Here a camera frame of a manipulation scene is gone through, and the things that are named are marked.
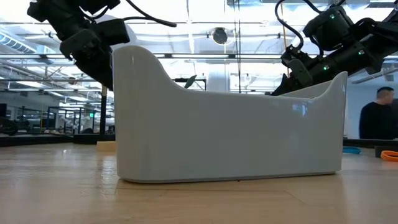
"person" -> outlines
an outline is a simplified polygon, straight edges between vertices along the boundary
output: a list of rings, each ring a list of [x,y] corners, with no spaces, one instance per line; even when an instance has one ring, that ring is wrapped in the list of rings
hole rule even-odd
[[[390,104],[394,89],[382,87],[377,90],[377,100],[362,108],[359,119],[359,138],[392,140],[396,138],[397,122]]]

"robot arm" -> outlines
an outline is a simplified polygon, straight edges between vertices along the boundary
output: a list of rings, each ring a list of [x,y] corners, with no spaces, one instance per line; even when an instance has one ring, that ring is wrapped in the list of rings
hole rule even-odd
[[[343,71],[380,72],[383,58],[398,51],[398,14],[394,9],[382,22],[364,18],[353,24],[343,7],[332,6],[312,19],[303,33],[319,47],[320,55],[310,58],[301,51],[302,44],[288,46],[281,59],[292,73],[284,74],[272,95],[329,81]],[[334,52],[324,57],[324,50]]]
[[[116,7],[120,0],[37,0],[30,3],[27,14],[40,22],[47,20],[62,41],[61,53],[70,60],[73,57],[75,65],[82,72],[113,90],[110,46],[130,41],[124,21],[146,19],[165,26],[177,26],[173,22],[146,14],[131,0],[126,1],[144,17],[127,17],[96,23],[95,19]],[[80,8],[91,14],[102,8],[104,10],[99,16],[90,17]]]

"ceiling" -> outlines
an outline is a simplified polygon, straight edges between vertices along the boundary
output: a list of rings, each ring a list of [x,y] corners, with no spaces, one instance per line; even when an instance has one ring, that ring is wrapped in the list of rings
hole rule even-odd
[[[54,29],[46,22],[39,23],[26,14],[29,0],[14,0],[12,4],[3,4],[0,7],[0,35],[7,35],[18,43],[32,49],[36,54],[44,52],[59,54],[60,41],[55,35]],[[233,0],[134,0],[138,7],[146,13],[159,19],[176,22],[176,28],[162,26],[148,21],[128,21],[129,34],[137,40],[134,44],[143,46],[153,53],[171,54],[236,54],[236,31],[241,33],[241,54],[276,54],[280,55],[285,45],[298,44],[298,38],[289,30],[284,29],[276,20],[274,14],[275,0],[241,0],[238,10]],[[288,0],[284,4],[283,15],[280,16],[293,28],[302,31],[307,22],[316,16],[303,1]],[[328,1],[313,0],[320,10],[328,6]],[[391,1],[347,0],[346,12],[356,22],[363,17],[371,17],[374,20],[383,20],[392,10]],[[106,13],[106,19],[114,17],[141,16],[133,8],[122,0],[121,4]],[[211,38],[216,27],[223,27],[228,34],[226,45],[218,45]],[[307,38],[302,49],[309,54],[317,54],[318,49]],[[21,54],[6,45],[0,45],[0,54]],[[82,74],[76,67],[61,66],[28,66],[28,60],[7,60],[24,69],[32,71],[36,78],[69,79],[72,77],[90,78]],[[214,64],[225,63],[224,60],[195,60],[193,59],[163,59],[161,60],[166,71],[172,78],[190,77],[194,74],[208,75],[215,69]],[[238,77],[238,65],[235,62],[228,64],[231,72],[231,89],[236,88]],[[287,69],[275,60],[249,61],[243,60],[241,73],[247,74],[244,82],[250,82],[251,88],[269,89],[278,86],[281,75]],[[368,76],[366,72],[360,72],[350,80],[357,80]],[[0,73],[0,77],[7,77],[7,73]],[[382,85],[383,78],[377,78],[360,85]],[[96,88],[97,83],[50,83],[51,88]],[[85,93],[79,96],[88,97]],[[98,94],[90,96],[92,100],[98,100]]]

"orange object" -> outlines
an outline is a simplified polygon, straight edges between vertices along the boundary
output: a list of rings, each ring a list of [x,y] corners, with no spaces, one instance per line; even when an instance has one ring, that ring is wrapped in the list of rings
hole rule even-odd
[[[382,151],[381,158],[385,161],[398,162],[398,152]]]

